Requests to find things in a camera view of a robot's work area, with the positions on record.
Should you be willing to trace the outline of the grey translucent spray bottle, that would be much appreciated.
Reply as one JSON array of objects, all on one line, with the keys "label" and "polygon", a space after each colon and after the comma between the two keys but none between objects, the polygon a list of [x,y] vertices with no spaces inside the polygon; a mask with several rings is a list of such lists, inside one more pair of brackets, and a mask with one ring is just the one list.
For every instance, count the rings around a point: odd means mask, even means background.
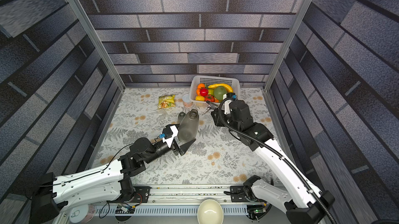
[{"label": "grey translucent spray bottle", "polygon": [[187,143],[196,138],[199,126],[198,110],[189,111],[178,127],[178,139],[182,143]]},{"label": "grey translucent spray bottle", "polygon": [[185,118],[185,116],[186,116],[186,113],[185,113],[185,112],[180,112],[180,113],[178,114],[177,123],[180,124],[180,123],[183,121],[183,119]]}]

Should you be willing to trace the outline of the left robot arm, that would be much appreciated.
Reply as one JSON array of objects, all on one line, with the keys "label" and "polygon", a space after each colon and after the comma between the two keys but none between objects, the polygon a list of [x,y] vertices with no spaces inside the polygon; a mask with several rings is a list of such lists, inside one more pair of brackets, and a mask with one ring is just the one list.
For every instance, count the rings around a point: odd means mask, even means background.
[{"label": "left robot arm", "polygon": [[133,186],[131,178],[145,171],[145,165],[173,152],[184,155],[193,141],[179,146],[165,142],[152,144],[147,138],[139,138],[130,151],[108,165],[81,173],[58,176],[48,173],[42,177],[32,195],[29,222],[42,224],[55,219],[62,212],[78,206],[97,202],[135,203],[148,201],[149,187]]}]

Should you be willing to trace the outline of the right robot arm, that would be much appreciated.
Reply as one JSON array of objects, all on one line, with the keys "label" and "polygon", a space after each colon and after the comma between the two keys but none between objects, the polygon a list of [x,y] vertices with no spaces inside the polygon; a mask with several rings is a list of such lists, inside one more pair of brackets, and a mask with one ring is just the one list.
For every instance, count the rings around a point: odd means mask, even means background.
[{"label": "right robot arm", "polygon": [[318,224],[324,217],[333,224],[337,222],[330,212],[334,196],[322,191],[297,168],[271,132],[253,121],[243,100],[227,97],[213,115],[216,125],[226,127],[234,138],[262,158],[285,187],[281,190],[252,176],[244,184],[255,198],[284,212],[292,224]]}]

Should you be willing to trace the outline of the green round fruit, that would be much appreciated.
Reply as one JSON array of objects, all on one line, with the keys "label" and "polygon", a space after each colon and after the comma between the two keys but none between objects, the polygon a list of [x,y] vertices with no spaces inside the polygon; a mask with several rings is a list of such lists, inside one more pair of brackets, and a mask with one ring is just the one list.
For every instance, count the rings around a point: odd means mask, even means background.
[{"label": "green round fruit", "polygon": [[214,89],[214,97],[218,100],[218,101],[222,101],[223,100],[223,96],[225,94],[227,94],[228,91],[223,87],[223,86],[218,86]]}]

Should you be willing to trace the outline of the yellow lemon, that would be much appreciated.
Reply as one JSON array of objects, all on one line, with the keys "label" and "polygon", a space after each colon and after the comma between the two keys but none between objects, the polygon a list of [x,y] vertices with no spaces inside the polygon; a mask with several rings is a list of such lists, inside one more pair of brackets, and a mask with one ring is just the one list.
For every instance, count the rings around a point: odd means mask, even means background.
[{"label": "yellow lemon", "polygon": [[205,101],[205,97],[203,97],[203,96],[196,96],[196,97],[195,97],[195,100],[196,100],[196,101]]}]

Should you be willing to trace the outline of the red apple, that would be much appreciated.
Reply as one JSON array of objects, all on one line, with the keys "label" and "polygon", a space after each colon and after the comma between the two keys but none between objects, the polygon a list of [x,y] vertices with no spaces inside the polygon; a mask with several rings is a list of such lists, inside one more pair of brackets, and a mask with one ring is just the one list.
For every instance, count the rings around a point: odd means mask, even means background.
[{"label": "red apple", "polygon": [[203,97],[206,97],[208,95],[208,89],[201,88],[200,89],[200,95],[203,96]]}]

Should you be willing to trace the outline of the white plastic basket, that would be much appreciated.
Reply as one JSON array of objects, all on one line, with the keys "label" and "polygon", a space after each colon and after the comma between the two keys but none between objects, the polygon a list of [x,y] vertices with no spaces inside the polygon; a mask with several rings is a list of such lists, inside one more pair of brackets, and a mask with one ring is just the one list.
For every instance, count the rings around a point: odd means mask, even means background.
[{"label": "white plastic basket", "polygon": [[219,103],[226,93],[241,99],[240,83],[236,78],[197,75],[193,77],[189,98],[194,103],[205,104],[206,98],[213,95],[215,103]]}]

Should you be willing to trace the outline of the yellow snack bag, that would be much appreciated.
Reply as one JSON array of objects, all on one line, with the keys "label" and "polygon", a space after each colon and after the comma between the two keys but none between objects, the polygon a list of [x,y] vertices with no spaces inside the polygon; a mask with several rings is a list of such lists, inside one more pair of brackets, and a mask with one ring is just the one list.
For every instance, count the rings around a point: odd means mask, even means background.
[{"label": "yellow snack bag", "polygon": [[158,110],[175,107],[175,95],[164,95],[159,97]]}]

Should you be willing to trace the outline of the cream ceramic bowl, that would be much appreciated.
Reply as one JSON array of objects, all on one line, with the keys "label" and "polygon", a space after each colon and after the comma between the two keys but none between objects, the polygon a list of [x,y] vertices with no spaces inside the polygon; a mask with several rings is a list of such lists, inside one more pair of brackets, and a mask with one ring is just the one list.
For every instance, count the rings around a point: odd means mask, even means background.
[{"label": "cream ceramic bowl", "polygon": [[221,205],[213,199],[203,201],[197,210],[197,220],[199,224],[222,224],[224,213]]}]

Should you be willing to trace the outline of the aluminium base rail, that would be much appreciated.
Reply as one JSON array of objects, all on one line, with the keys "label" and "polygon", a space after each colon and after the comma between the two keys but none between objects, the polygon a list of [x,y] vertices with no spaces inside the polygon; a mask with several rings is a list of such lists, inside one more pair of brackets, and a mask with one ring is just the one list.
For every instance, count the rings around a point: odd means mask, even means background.
[{"label": "aluminium base rail", "polygon": [[319,189],[307,189],[295,183],[286,186],[285,190],[275,187],[262,179],[247,181],[243,185],[171,185],[171,186],[133,186],[131,180],[126,182],[99,182],[83,185],[82,183],[53,186],[51,196],[56,204],[67,202],[63,210],[84,204],[100,201],[127,203],[134,197],[139,197],[141,203],[173,203],[199,202],[205,198],[214,198],[219,202],[255,201],[267,202],[283,212],[286,204],[293,201],[299,208],[308,208],[316,202],[314,193]]}]

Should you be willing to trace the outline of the right aluminium frame post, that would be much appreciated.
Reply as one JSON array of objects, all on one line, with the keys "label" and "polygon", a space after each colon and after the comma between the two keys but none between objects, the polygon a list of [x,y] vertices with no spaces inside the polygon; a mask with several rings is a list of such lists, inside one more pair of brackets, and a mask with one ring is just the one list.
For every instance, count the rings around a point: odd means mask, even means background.
[{"label": "right aluminium frame post", "polygon": [[280,48],[280,51],[276,58],[276,61],[275,61],[274,65],[269,73],[269,76],[266,80],[265,87],[264,87],[265,93],[267,93],[269,91],[269,89],[271,88],[272,83],[275,80],[275,77],[277,75],[277,72],[282,64],[282,61],[288,54],[288,49],[289,49],[297,31],[299,30],[300,24],[302,23],[302,20],[306,14],[311,2],[312,2],[312,0],[302,0],[299,10],[295,15],[293,24],[289,29],[289,32],[288,32],[288,35],[287,35],[285,41],[283,41],[283,45]]}]

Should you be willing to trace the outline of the aluminium frame post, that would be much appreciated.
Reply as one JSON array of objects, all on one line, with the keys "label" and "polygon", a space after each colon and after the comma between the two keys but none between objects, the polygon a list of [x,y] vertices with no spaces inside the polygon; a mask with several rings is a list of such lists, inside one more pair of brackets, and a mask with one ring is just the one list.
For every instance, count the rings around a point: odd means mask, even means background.
[{"label": "aluminium frame post", "polygon": [[93,43],[94,47],[98,51],[102,61],[105,63],[106,67],[108,68],[111,77],[115,80],[117,86],[120,88],[121,91],[126,89],[125,84],[123,83],[120,75],[118,74],[115,65],[113,64],[109,54],[107,53],[103,43],[101,42],[98,34],[96,33],[95,28],[93,27],[90,19],[85,12],[83,6],[81,5],[79,0],[67,0],[69,5],[71,6],[73,12],[77,16],[78,20],[80,21],[83,29],[85,30],[86,34],[90,38],[91,42]]},{"label": "aluminium frame post", "polygon": [[289,32],[288,32],[288,35],[287,35],[285,41],[283,41],[283,45],[280,48],[280,51],[276,58],[276,61],[275,61],[274,65],[269,73],[269,76],[266,80],[265,87],[264,87],[265,93],[267,93],[269,91],[269,89],[271,88],[272,83],[275,80],[275,77],[277,75],[277,72],[282,64],[282,61],[288,54],[288,49],[289,49],[297,31],[299,30],[300,24],[302,23],[302,20],[306,14],[311,2],[312,2],[312,0],[302,0],[299,10],[295,15],[293,24],[289,29]]}]

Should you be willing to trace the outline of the left aluminium frame post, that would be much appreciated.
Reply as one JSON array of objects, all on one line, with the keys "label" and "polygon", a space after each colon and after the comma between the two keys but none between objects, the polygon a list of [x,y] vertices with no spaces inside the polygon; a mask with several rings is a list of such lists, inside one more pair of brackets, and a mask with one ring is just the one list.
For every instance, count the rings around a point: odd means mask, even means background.
[{"label": "left aluminium frame post", "polygon": [[125,84],[123,83],[120,75],[118,74],[115,65],[113,64],[109,54],[107,53],[103,43],[101,42],[98,34],[96,33],[95,28],[93,27],[90,19],[85,12],[83,6],[81,5],[79,0],[67,0],[69,5],[71,6],[73,12],[77,16],[78,20],[80,21],[83,29],[85,30],[86,34],[90,38],[91,42],[93,43],[94,47],[98,51],[102,61],[105,63],[106,67],[108,68],[111,77],[115,80],[117,86],[120,88],[121,91],[126,89]]}]

